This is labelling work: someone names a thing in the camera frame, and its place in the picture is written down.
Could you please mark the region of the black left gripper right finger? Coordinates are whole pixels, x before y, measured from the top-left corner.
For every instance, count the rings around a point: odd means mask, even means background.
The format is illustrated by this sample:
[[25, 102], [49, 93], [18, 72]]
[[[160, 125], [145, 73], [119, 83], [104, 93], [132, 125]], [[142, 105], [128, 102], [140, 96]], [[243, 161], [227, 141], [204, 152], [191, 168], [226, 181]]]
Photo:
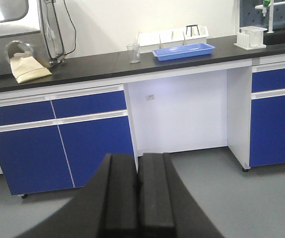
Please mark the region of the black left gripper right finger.
[[221, 238], [223, 235], [190, 194], [167, 153], [139, 158], [142, 238]]

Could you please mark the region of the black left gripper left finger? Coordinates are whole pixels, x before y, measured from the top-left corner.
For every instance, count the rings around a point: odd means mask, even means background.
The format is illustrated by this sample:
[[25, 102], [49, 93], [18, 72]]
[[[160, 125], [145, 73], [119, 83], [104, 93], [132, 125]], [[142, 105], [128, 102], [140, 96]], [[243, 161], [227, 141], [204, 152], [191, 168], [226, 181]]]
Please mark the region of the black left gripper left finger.
[[89, 182], [21, 238], [136, 238], [137, 171], [129, 154], [106, 154]]

